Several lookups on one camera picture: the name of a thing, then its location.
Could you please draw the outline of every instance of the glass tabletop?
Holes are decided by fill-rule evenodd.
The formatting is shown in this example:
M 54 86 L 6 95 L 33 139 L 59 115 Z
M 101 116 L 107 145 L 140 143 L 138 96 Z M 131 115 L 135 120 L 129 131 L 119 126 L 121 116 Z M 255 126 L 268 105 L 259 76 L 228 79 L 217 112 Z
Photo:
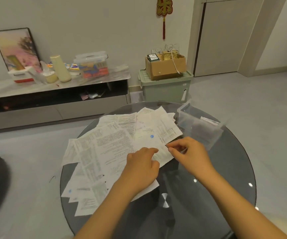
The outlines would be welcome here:
M 128 104 L 107 115 L 130 114 L 147 107 L 162 106 L 166 112 L 175 112 L 179 103 L 164 101 Z M 216 120 L 209 114 L 194 108 L 193 115 Z M 81 134 L 95 128 L 99 119 L 93 121 Z M 256 203 L 256 182 L 253 168 L 243 146 L 224 127 L 221 138 L 209 151 L 215 169 L 251 204 Z M 60 191 L 65 189 L 76 167 L 65 165 L 62 169 Z M 227 238 L 230 227 L 221 214 L 210 193 L 175 159 L 160 168 L 157 178 L 159 187 L 130 203 L 114 238 Z M 62 208 L 72 232 L 76 234 L 90 216 L 74 217 L 77 203 L 61 198 Z

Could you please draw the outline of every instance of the floor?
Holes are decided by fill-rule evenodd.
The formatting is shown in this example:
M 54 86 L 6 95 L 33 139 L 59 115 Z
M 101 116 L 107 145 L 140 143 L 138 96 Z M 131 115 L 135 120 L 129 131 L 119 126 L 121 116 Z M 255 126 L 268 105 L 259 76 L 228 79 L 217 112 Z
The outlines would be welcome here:
M 189 98 L 228 121 L 253 165 L 258 209 L 287 221 L 287 72 L 197 77 Z M 132 93 L 131 99 L 141 101 L 142 92 Z M 0 156 L 12 170 L 10 191 L 0 209 L 0 238 L 72 238 L 60 205 L 60 164 L 68 139 L 91 122 L 0 133 Z

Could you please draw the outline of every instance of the green plastic storage box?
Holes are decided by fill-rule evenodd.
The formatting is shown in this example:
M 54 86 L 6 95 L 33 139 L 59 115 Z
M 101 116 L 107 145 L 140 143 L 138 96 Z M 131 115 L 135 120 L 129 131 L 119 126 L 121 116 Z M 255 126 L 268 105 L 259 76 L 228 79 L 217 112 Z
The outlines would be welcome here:
M 180 78 L 151 80 L 146 70 L 141 69 L 138 78 L 145 101 L 172 101 L 185 103 L 188 98 L 193 75 L 187 71 L 184 72 L 183 76 Z

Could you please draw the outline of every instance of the door frame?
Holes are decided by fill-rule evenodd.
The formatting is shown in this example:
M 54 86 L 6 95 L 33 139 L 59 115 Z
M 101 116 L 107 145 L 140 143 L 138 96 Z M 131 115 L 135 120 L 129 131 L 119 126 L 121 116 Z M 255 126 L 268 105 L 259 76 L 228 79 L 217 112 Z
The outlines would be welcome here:
M 255 75 L 257 64 L 263 54 L 267 41 L 274 29 L 277 19 L 286 0 L 263 0 L 252 34 L 245 49 L 240 66 L 240 74 L 252 77 Z M 202 23 L 207 0 L 194 0 L 187 69 L 195 73 L 197 51 L 200 46 Z

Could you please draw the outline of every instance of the hand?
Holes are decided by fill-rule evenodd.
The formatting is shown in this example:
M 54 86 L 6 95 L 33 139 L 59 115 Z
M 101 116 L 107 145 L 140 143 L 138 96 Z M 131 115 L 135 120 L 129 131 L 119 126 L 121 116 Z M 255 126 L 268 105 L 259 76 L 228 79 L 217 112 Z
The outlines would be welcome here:
M 209 173 L 215 171 L 203 144 L 185 137 L 167 144 L 169 152 L 196 179 L 202 181 Z
M 118 184 L 126 186 L 132 196 L 146 189 L 157 178 L 160 164 L 151 160 L 159 150 L 156 148 L 141 148 L 127 156 L 127 164 L 118 179 Z

